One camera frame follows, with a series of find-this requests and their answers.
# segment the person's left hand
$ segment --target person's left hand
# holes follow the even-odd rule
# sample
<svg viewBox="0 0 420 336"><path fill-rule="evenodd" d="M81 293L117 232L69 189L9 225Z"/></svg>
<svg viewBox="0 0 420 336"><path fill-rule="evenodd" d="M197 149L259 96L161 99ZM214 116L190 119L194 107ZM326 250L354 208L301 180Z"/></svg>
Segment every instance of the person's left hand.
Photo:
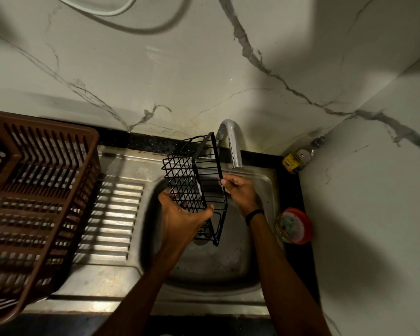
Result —
<svg viewBox="0 0 420 336"><path fill-rule="evenodd" d="M188 244L193 240L204 222L213 216L213 205L204 211L191 213L181 208L172 199L170 189L158 195L162 204L162 248L179 259Z"/></svg>

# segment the brown dish rack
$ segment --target brown dish rack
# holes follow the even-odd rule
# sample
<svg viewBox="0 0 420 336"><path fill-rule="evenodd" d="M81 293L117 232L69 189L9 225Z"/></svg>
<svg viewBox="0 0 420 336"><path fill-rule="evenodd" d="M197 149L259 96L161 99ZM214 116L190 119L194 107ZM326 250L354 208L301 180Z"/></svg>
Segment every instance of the brown dish rack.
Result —
<svg viewBox="0 0 420 336"><path fill-rule="evenodd" d="M0 324L68 272L101 171L98 138L91 128L0 112Z"/></svg>

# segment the wall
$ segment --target wall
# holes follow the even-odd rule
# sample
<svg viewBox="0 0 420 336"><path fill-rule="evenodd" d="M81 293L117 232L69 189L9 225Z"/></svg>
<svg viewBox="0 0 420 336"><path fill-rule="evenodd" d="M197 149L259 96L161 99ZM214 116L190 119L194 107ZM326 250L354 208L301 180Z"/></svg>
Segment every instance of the wall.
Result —
<svg viewBox="0 0 420 336"><path fill-rule="evenodd" d="M420 60L327 136L301 173L327 320L420 335Z"/></svg>
<svg viewBox="0 0 420 336"><path fill-rule="evenodd" d="M420 0L0 0L0 111L179 139L231 118L270 154L419 57Z"/></svg>

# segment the stainless steel sink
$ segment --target stainless steel sink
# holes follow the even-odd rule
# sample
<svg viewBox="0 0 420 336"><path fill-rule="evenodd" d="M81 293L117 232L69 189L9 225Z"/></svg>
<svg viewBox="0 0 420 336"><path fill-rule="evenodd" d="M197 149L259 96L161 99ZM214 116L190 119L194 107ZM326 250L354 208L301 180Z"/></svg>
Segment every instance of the stainless steel sink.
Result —
<svg viewBox="0 0 420 336"><path fill-rule="evenodd" d="M163 155L99 148L102 175L75 263L64 285L27 313L110 313L150 266L160 247L166 188ZM231 165L222 164L229 172ZM279 213L275 171L244 166L269 224ZM162 286L154 315L269 315L249 229L228 199L219 246L191 243Z"/></svg>

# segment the person's right arm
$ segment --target person's right arm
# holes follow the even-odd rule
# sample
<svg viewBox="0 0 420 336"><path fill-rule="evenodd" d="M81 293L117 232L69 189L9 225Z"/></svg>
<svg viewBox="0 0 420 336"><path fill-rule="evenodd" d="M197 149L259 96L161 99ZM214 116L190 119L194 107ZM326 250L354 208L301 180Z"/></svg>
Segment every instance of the person's right arm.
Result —
<svg viewBox="0 0 420 336"><path fill-rule="evenodd" d="M259 209L251 180L224 175L221 183L243 217ZM263 214L250 221L263 295L279 335L330 336L322 310L286 260Z"/></svg>

